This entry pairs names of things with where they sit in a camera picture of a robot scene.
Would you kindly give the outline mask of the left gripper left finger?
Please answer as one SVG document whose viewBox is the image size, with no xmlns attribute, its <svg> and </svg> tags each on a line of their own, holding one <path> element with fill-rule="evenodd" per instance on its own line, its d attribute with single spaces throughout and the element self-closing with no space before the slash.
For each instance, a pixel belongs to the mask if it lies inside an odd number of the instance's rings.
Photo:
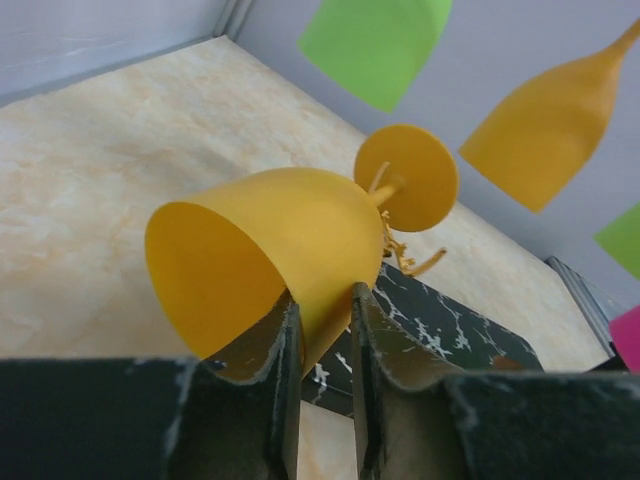
<svg viewBox="0 0 640 480">
<path fill-rule="evenodd" d="M 5 359 L 5 479 L 293 479 L 299 308 L 272 309 L 204 360 Z"/>
</svg>

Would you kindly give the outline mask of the pink wine glass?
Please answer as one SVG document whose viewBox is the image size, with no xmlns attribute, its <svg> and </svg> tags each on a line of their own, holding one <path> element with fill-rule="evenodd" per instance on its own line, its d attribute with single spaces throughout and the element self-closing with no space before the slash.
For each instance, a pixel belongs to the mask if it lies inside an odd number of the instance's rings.
<svg viewBox="0 0 640 480">
<path fill-rule="evenodd" d="M 616 357 L 631 373 L 640 370 L 640 306 L 619 315 L 609 323 Z"/>
</svg>

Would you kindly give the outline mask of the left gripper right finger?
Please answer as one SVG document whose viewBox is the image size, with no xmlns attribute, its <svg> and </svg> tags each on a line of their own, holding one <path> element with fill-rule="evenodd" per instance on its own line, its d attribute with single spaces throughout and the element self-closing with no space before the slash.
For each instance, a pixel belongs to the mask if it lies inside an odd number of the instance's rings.
<svg viewBox="0 0 640 480">
<path fill-rule="evenodd" d="M 613 371 L 465 371 L 353 288 L 362 479 L 635 479 L 639 379 Z"/>
</svg>

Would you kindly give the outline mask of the gold wine glass rack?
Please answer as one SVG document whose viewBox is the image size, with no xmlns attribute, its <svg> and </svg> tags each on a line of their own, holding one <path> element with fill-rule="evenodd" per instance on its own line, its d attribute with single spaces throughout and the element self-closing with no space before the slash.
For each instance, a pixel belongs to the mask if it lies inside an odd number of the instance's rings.
<svg viewBox="0 0 640 480">
<path fill-rule="evenodd" d="M 411 337 L 443 359 L 471 370 L 504 356 L 528 370 L 542 365 L 530 343 L 488 317 L 384 262 L 373 295 Z M 353 415 L 351 331 L 345 329 L 302 381 L 302 399 Z"/>
</svg>

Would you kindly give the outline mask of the green wine glass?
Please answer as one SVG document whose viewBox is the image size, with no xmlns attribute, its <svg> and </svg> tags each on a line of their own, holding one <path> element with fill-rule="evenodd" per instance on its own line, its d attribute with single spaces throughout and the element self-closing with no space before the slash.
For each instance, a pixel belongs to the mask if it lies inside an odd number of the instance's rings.
<svg viewBox="0 0 640 480">
<path fill-rule="evenodd" d="M 449 0 L 323 1 L 297 46 L 340 87 L 390 113 L 427 63 L 451 9 Z"/>
<path fill-rule="evenodd" d="M 636 203 L 594 235 L 596 243 L 625 271 L 639 279 L 640 205 Z"/>
</svg>

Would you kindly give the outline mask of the orange wine glass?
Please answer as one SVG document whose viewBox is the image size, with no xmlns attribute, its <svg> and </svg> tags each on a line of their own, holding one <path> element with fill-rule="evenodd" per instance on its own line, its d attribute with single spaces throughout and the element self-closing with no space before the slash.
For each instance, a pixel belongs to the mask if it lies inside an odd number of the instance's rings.
<svg viewBox="0 0 640 480">
<path fill-rule="evenodd" d="M 312 167 L 265 170 L 159 207 L 144 249 L 160 305 L 189 351 L 207 358 L 256 324 L 283 293 L 297 303 L 310 370 L 346 329 L 357 283 L 385 258 L 418 276 L 400 232 L 452 210 L 459 173 L 432 133 L 384 127 L 360 146 L 351 177 Z"/>
<path fill-rule="evenodd" d="M 638 37 L 633 23 L 606 48 L 527 80 L 475 128 L 460 156 L 520 205 L 541 212 L 602 140 L 621 67 Z"/>
</svg>

